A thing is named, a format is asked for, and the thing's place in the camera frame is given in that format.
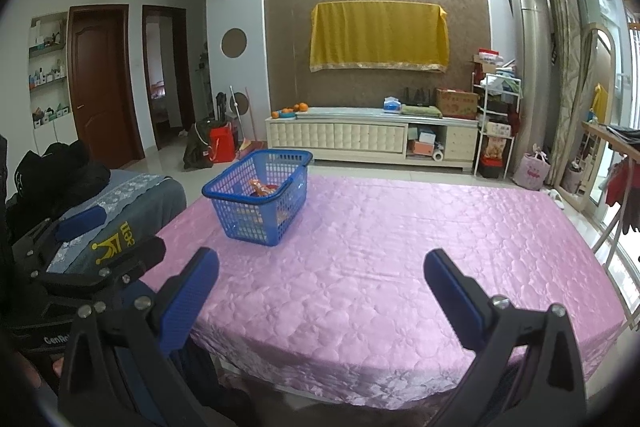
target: brown accent wall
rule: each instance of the brown accent wall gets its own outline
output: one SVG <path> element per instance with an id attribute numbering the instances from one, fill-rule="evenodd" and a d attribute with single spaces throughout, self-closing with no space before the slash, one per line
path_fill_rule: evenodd
<path id="1" fill-rule="evenodd" d="M 447 73 L 399 70 L 309 70 L 311 10 L 319 2 L 264 0 L 271 108 L 296 102 L 315 106 L 382 107 L 385 96 L 405 87 L 469 90 L 473 53 L 491 43 L 487 0 L 401 0 L 440 4 L 447 12 L 450 60 Z"/>

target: blue gripper pad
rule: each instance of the blue gripper pad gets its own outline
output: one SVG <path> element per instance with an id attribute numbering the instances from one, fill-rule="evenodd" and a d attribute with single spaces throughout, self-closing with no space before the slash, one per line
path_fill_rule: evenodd
<path id="1" fill-rule="evenodd" d="M 440 248 L 425 256 L 423 268 L 424 279 L 462 347 L 481 351 L 491 323 L 489 297 L 474 279 L 462 275 Z"/>
<path id="2" fill-rule="evenodd" d="M 56 241 L 61 243 L 71 241 L 89 230 L 100 227 L 106 220 L 107 213 L 104 208 L 98 204 L 91 206 L 75 216 L 60 221 L 56 229 Z"/>
<path id="3" fill-rule="evenodd" d="M 218 279 L 218 254 L 200 248 L 180 275 L 170 277 L 156 295 L 152 311 L 160 351 L 168 356 L 184 346 L 200 310 Z"/>

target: bolt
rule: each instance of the bolt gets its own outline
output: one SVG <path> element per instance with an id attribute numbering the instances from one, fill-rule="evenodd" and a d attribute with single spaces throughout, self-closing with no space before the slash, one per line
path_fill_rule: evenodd
<path id="1" fill-rule="evenodd" d="M 511 305 L 510 300 L 504 295 L 494 295 L 491 297 L 491 303 L 499 310 L 505 310 Z"/>
<path id="2" fill-rule="evenodd" d="M 562 304 L 551 304 L 551 311 L 558 317 L 564 317 L 566 315 L 566 308 Z"/>
<path id="3" fill-rule="evenodd" d="M 151 297 L 148 297 L 147 295 L 141 295 L 133 301 L 133 305 L 137 310 L 146 310 L 151 306 Z"/>
<path id="4" fill-rule="evenodd" d="M 83 304 L 78 308 L 78 317 L 81 319 L 85 319 L 89 315 L 91 315 L 91 306 L 89 304 Z"/>

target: pink tablecloth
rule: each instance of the pink tablecloth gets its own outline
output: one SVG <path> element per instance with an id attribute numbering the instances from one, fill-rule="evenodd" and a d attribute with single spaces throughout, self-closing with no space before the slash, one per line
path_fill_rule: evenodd
<path id="1" fill-rule="evenodd" d="M 588 377 L 624 319 L 590 248 L 546 195 L 510 188 L 309 176 L 282 242 L 228 239 L 199 199 L 158 234 L 154 289 L 201 245 L 220 278 L 196 341 L 255 377 L 316 396 L 397 409 L 452 389 L 472 360 L 422 278 L 442 247 L 489 294 L 567 307 Z"/>

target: standing mirror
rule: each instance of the standing mirror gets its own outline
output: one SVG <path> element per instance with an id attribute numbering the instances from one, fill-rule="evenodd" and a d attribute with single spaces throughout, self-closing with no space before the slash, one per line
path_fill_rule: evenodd
<path id="1" fill-rule="evenodd" d="M 616 47 L 603 25 L 592 23 L 582 32 L 580 82 L 570 123 L 569 140 L 562 157 L 564 169 L 554 180 L 556 190 L 581 212 L 589 200 L 606 143 L 588 136 L 583 121 L 595 116 L 610 123 L 616 76 Z"/>

